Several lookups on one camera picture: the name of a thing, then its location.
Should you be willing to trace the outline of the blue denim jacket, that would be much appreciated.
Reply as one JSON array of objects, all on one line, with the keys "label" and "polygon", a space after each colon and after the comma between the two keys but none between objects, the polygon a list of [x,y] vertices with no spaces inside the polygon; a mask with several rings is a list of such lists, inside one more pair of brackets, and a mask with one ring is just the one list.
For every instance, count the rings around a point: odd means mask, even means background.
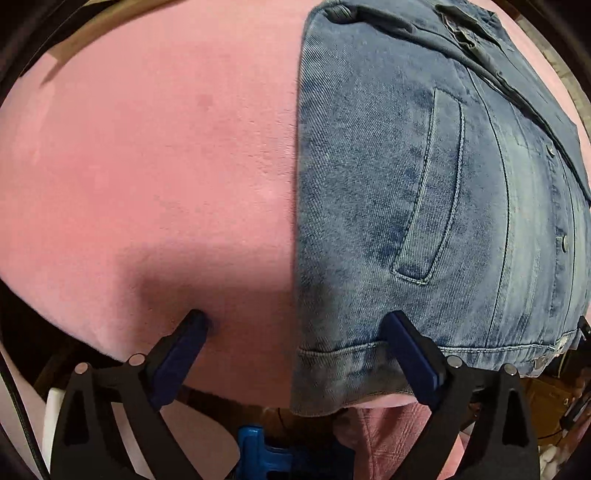
[{"label": "blue denim jacket", "polygon": [[290,407],[410,386],[382,324],[540,375],[590,302],[578,131],[499,16],[470,1],[326,1],[301,45]]}]

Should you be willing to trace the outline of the person's pink pajama legs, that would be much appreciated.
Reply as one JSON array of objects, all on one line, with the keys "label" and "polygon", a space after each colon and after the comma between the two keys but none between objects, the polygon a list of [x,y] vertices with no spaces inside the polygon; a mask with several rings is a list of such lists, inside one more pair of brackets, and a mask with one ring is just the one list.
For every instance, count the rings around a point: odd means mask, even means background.
[{"label": "person's pink pajama legs", "polygon": [[334,424],[342,445],[355,451],[355,479],[390,479],[430,419],[427,406],[351,408]]}]

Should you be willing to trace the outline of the pink fleece bed blanket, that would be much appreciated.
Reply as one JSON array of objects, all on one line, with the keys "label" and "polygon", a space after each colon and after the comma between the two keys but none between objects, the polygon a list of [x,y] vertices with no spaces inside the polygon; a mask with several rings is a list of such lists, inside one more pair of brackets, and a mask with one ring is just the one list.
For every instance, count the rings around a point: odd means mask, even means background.
[{"label": "pink fleece bed blanket", "polygon": [[182,1],[44,55],[1,110],[4,282],[119,360],[203,310],[188,384],[290,407],[301,45],[325,2]]}]

